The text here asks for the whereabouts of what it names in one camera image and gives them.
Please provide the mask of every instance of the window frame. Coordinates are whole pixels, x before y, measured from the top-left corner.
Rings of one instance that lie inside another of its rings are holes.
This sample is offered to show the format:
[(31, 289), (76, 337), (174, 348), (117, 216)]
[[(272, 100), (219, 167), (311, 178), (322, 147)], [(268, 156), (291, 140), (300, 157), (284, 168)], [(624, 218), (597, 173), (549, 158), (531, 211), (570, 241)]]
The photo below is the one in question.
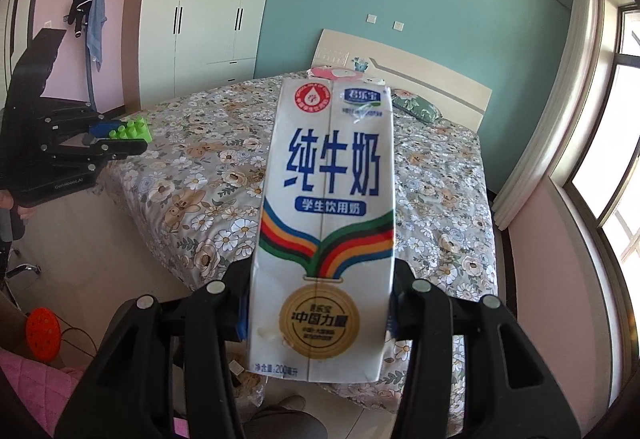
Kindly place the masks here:
[[(640, 163), (640, 138), (638, 138), (638, 142), (636, 143), (634, 152), (631, 155), (631, 158), (626, 166), (625, 173), (623, 174), (622, 179), (618, 182), (614, 193), (607, 202), (605, 208), (602, 210), (600, 216), (596, 217), (593, 214), (591, 209), (588, 207), (587, 202), (584, 200), (578, 189), (573, 184), (574, 178), (578, 173), (580, 166), (582, 166), (585, 157), (590, 151), (591, 144), (593, 143), (596, 133), (600, 127), (605, 109), (607, 108), (607, 104), (609, 102), (610, 93), (614, 85), (618, 67), (628, 66), (640, 69), (640, 56), (622, 54), (620, 52), (622, 49), (624, 15), (627, 12), (640, 12), (640, 4), (633, 3), (630, 5), (620, 6), (618, 8), (618, 24), (616, 26), (616, 41), (614, 45), (615, 50), (609, 69), (609, 77), (607, 79), (606, 91), (602, 99), (602, 104), (600, 105), (585, 145), (582, 147), (580, 155), (568, 177), (566, 178), (566, 181), (564, 182), (562, 188), (567, 193), (568, 197), (574, 204), (578, 215), (580, 215), (580, 218), (587, 227), (591, 237), (594, 240), (594, 243), (596, 244), (596, 247), (598, 248), (599, 254), (601, 255), (601, 257), (606, 257), (607, 259), (604, 261), (604, 263), (606, 265), (607, 276), (612, 282), (614, 295), (617, 301), (616, 305), (618, 310), (618, 317), (621, 323), (626, 323), (621, 329), (625, 341), (625, 343), (623, 343), (624, 354), (627, 355), (627, 357), (630, 357), (632, 362), (632, 369), (635, 370), (640, 357), (640, 343), (638, 340), (638, 329), (640, 328), (640, 324), (636, 324), (633, 305), (624, 275), (622, 273), (622, 267), (617, 255), (615, 254), (613, 248), (609, 243), (609, 239), (604, 232), (603, 226), (607, 222), (609, 217), (613, 216), (616, 206), (620, 202), (620, 199), (622, 198), (625, 189), (636, 170), (636, 167), (638, 167)], [(639, 234), (636, 234), (632, 238), (630, 238), (631, 242), (633, 242), (633, 240), (635, 240), (637, 243), (640, 242), (640, 231), (638, 233)]]

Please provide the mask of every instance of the curtain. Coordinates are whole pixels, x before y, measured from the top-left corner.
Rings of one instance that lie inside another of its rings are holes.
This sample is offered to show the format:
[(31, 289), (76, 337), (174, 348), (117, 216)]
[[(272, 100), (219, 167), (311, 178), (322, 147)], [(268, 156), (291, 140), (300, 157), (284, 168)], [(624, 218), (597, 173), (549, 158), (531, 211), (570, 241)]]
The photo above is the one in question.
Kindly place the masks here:
[(527, 148), (495, 197), (495, 224), (509, 226), (553, 159), (587, 82), (596, 43), (598, 0), (574, 0), (556, 81)]

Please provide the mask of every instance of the colorful stripe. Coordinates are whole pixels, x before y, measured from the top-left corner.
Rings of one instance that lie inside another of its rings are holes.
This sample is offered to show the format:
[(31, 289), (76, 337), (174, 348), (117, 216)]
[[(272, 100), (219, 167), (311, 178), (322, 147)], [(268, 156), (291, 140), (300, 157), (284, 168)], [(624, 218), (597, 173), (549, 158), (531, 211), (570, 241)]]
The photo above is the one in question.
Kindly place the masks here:
[(338, 279), (351, 265), (393, 256), (394, 214), (344, 226), (320, 242), (283, 223), (265, 199), (258, 245), (270, 255), (299, 263), (307, 276)]

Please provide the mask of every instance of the headboard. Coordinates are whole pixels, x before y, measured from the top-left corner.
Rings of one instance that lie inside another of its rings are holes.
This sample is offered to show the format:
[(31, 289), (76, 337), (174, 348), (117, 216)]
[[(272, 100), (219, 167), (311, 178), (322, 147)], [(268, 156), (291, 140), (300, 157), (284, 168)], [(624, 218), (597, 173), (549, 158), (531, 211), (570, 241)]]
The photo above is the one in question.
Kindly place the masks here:
[(365, 74), (383, 78), (391, 88), (403, 88), (421, 96), (437, 106), (447, 119), (474, 132), (478, 130), (491, 89), (415, 54), (324, 29), (312, 66), (353, 69), (354, 58), (368, 64)]

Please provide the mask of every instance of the red circular logo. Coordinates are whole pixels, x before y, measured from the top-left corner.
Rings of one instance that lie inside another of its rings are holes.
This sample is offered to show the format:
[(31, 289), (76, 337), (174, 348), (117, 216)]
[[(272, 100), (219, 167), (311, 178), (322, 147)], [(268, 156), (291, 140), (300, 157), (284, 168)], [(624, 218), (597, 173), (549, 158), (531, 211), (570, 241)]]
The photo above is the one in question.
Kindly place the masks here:
[(331, 101), (331, 93), (322, 83), (307, 83), (296, 90), (294, 99), (300, 110), (313, 114), (326, 108)]

